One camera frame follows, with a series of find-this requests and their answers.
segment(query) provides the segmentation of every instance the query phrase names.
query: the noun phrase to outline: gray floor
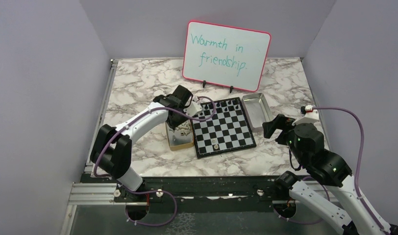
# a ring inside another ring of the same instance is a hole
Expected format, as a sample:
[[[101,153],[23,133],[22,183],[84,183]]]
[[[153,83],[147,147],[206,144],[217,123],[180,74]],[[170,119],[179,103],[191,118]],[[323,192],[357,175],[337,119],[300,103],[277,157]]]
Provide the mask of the gray floor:
[[[169,214],[148,214],[143,222],[160,223]],[[307,207],[298,205],[294,219],[314,221],[318,217]],[[334,235],[325,222],[297,225],[285,222],[274,213],[180,213],[169,225],[152,228],[126,222],[124,206],[79,206],[73,235]]]

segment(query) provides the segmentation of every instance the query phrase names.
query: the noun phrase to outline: robotic arm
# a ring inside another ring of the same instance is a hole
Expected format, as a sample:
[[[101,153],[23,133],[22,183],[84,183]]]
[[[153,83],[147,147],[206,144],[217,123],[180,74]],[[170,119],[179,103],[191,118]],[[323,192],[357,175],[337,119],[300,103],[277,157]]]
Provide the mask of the robotic arm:
[[[185,87],[178,86],[172,94],[154,98],[144,111],[130,120],[115,127],[107,124],[102,126],[91,152],[91,161],[95,164],[98,162],[99,166],[111,177],[128,189],[136,191],[143,183],[143,178],[130,166],[133,144],[153,127],[163,122],[175,129],[187,121],[187,116],[194,116],[201,111],[202,106],[194,101],[192,93]],[[115,148],[108,142],[115,143]]]
[[[277,115],[273,121],[263,123],[264,137],[269,139],[276,129],[280,129],[281,133],[275,141],[288,146],[302,168],[321,185],[325,185],[345,210],[312,191],[289,171],[276,180],[279,191],[288,193],[290,197],[307,205],[339,234],[398,235],[398,226],[386,222],[365,196],[357,196],[352,170],[345,160],[324,148],[323,133],[313,125],[319,120],[318,111],[314,111],[312,106],[306,106],[302,107],[302,113],[305,116],[298,120]],[[361,199],[366,202],[383,229],[374,221]]]

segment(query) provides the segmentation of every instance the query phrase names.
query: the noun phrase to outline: marble tabletop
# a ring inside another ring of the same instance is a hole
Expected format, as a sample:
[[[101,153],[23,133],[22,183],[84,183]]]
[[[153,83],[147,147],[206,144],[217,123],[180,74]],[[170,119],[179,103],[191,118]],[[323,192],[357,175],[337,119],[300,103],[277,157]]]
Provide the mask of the marble tabletop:
[[[213,100],[242,97],[249,92],[193,82],[181,76],[182,58],[120,60],[112,85],[104,124],[122,123],[143,111],[160,94],[171,94],[182,85],[194,95]],[[300,106],[313,104],[306,76],[299,58],[267,59],[258,93],[263,93],[275,117],[284,114],[298,118]],[[321,124],[317,128],[323,132]],[[293,171],[286,146],[254,132],[256,148],[196,158],[195,148],[171,151],[165,124],[154,127],[132,149],[133,169],[142,176],[240,176],[280,175]],[[296,174],[307,174],[304,170]]]

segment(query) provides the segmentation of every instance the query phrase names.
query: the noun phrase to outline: gray wall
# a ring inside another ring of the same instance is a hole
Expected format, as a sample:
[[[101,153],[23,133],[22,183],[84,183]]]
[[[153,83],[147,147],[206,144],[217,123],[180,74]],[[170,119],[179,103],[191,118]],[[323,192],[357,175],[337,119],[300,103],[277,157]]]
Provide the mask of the gray wall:
[[[77,0],[0,1],[0,235],[60,232],[109,67]]]
[[[348,108],[365,129],[360,186],[398,224],[398,0],[337,0],[303,61],[319,106]],[[323,111],[333,151],[355,169],[359,128]]]
[[[303,57],[335,0],[80,0],[112,58],[181,57],[187,23],[268,31],[269,57]]]

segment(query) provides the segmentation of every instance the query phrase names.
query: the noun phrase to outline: empty tray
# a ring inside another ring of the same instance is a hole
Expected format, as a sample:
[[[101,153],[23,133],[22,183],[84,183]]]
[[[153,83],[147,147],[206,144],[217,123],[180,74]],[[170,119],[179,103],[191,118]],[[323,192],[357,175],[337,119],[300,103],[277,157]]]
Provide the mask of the empty tray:
[[[273,114],[271,113],[264,94],[257,93],[245,95],[242,97],[241,101],[244,105],[245,114],[247,115],[252,131],[262,131],[263,123],[273,119]]]

